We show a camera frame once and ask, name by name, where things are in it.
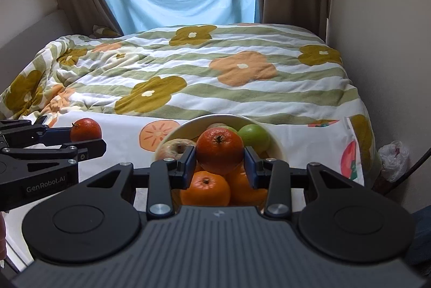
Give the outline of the floral pillow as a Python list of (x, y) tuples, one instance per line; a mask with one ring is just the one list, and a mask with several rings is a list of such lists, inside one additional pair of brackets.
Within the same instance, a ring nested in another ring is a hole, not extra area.
[(121, 34), (105, 26), (94, 25), (92, 28), (92, 33), (90, 38), (100, 39), (100, 38), (117, 38), (121, 37)]

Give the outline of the white persimmon print cloth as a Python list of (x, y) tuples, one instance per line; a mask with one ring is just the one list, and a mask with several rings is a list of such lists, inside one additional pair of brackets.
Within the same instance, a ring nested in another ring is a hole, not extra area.
[[(147, 167), (154, 161), (156, 148), (169, 138), (192, 140), (218, 121), (235, 129), (248, 124), (246, 119), (236, 116), (204, 116), (186, 121), (74, 111), (60, 116), (55, 126), (69, 127), (81, 118), (98, 122), (107, 143), (103, 157), (80, 165), (81, 181), (122, 161), (132, 162), (137, 167)], [(271, 157), (281, 158), (297, 168), (303, 168), (309, 162), (320, 162), (356, 183), (364, 184), (359, 140), (351, 119), (339, 118), (326, 123), (299, 125), (265, 124), (264, 127), (274, 140), (268, 153)]]

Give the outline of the large orange front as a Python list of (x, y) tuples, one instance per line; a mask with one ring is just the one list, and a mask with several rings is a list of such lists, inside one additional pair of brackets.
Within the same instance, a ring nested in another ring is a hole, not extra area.
[(266, 189), (254, 189), (250, 186), (243, 166), (225, 176), (230, 186), (231, 206), (258, 206), (262, 207), (267, 199)]

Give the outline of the yellow duck ceramic bowl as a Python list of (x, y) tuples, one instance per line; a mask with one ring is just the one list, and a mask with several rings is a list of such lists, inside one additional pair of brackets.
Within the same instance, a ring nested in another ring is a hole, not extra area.
[(176, 206), (257, 206), (262, 208), (266, 189), (250, 186), (244, 170), (245, 147), (254, 149), (262, 159), (283, 159), (281, 144), (263, 125), (233, 115), (209, 115), (167, 129), (159, 121), (155, 160), (180, 159), (189, 146), (197, 152), (191, 186), (173, 190)]

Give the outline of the large orange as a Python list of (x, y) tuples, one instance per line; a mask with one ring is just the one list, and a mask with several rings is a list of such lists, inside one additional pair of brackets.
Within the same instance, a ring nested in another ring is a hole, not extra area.
[(230, 203), (230, 186), (223, 176), (196, 172), (188, 189), (180, 191), (183, 205), (225, 207)]
[(262, 207), (267, 199), (266, 189), (254, 189), (250, 186), (243, 166), (225, 176), (230, 186), (231, 206), (258, 206)]

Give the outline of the white plastic bag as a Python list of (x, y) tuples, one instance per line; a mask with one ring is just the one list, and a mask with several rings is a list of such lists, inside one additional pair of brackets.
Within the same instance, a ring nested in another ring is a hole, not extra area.
[(409, 151), (401, 141), (395, 140), (380, 147), (378, 154), (382, 164), (381, 174), (386, 181), (396, 182), (408, 171)]

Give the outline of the floral striped quilt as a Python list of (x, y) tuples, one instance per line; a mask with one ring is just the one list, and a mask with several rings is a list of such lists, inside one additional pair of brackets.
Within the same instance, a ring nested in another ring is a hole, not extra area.
[(1, 117), (70, 110), (191, 120), (235, 114), (269, 124), (353, 124), (367, 181), (381, 160), (340, 52), (297, 26), (162, 27), (47, 44), (1, 93)]

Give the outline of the large orange back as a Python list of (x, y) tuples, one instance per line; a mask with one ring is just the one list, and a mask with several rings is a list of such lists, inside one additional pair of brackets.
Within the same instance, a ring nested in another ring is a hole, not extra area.
[(196, 172), (188, 189), (180, 191), (183, 205), (225, 207), (230, 203), (230, 186), (223, 176)]

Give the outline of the wrinkled red-yellow apple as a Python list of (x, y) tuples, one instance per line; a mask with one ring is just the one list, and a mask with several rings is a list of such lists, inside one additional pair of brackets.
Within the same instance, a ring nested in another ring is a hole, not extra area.
[(176, 138), (162, 144), (156, 150), (154, 159), (161, 160), (166, 158), (180, 159), (189, 146), (196, 146), (196, 143), (189, 139)]

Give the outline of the small mandarin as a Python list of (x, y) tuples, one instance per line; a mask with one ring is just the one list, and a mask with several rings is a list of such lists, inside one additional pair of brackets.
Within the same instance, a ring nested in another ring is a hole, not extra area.
[(70, 140), (80, 142), (85, 140), (95, 140), (102, 137), (102, 128), (93, 119), (83, 118), (72, 124), (70, 131)]
[(197, 161), (209, 173), (225, 176), (241, 167), (243, 156), (241, 137), (228, 129), (205, 130), (197, 139)]

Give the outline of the green apple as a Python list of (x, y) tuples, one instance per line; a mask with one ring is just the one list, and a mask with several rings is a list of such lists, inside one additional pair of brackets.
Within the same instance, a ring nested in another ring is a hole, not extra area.
[(209, 125), (209, 126), (206, 128), (206, 130), (214, 129), (214, 128), (223, 128), (223, 129), (228, 129), (228, 130), (230, 130), (230, 131), (232, 131), (232, 132), (234, 132), (234, 133), (237, 133), (237, 130), (236, 130), (235, 128), (233, 128), (233, 127), (231, 127), (231, 126), (228, 126), (228, 125), (226, 125), (226, 124), (224, 124), (224, 123), (214, 123), (214, 124), (211, 124), (211, 125)]
[(257, 124), (247, 124), (237, 134), (242, 138), (243, 145), (252, 147), (257, 154), (266, 152), (270, 147), (270, 135)]

